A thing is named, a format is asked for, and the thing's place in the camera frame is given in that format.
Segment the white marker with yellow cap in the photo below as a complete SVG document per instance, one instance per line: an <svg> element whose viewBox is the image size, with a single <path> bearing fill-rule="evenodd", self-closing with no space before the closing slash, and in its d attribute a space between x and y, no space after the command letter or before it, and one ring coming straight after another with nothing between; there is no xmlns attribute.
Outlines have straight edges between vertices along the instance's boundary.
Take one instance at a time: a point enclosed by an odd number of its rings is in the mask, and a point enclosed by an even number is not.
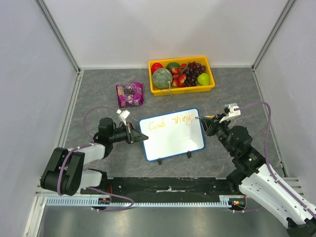
<svg viewBox="0 0 316 237"><path fill-rule="evenodd" d="M197 116L195 119L213 119L215 116Z"/></svg>

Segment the blue framed whiteboard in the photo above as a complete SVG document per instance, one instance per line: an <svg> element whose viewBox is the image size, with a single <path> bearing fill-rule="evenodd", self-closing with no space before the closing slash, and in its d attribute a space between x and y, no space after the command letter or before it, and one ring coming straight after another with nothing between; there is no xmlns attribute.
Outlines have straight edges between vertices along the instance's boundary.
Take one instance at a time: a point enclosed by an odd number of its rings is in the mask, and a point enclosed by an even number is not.
<svg viewBox="0 0 316 237"><path fill-rule="evenodd" d="M199 110L190 108L139 121L147 161L170 158L205 148L205 137L198 119Z"/></svg>

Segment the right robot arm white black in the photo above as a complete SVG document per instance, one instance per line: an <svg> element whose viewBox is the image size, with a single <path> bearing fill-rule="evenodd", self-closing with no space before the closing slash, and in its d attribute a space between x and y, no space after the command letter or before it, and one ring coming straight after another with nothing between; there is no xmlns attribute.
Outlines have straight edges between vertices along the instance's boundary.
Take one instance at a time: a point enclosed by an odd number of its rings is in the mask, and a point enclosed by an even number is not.
<svg viewBox="0 0 316 237"><path fill-rule="evenodd" d="M235 170L227 176L226 188L255 200L275 216L291 237L316 235L316 206L307 201L280 177L267 160L252 147L244 126L229 127L223 115L199 120L207 136L216 136L233 158Z"/></svg>

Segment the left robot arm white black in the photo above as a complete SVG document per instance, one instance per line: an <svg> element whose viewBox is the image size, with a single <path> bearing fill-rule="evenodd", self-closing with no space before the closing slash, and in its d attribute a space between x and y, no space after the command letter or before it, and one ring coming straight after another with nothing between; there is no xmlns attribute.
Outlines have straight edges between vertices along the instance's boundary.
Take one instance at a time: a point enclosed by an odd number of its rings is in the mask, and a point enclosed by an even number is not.
<svg viewBox="0 0 316 237"><path fill-rule="evenodd" d="M72 149L57 147L53 150L41 176L40 187L56 192L60 196L72 196L78 190L89 186L97 194L104 194L108 190L108 181L102 178L103 173L88 170L84 174L84 165L106 158L111 153L114 143L124 141L134 144L148 138L129 122L121 122L116 126L111 118L102 118L92 143Z"/></svg>

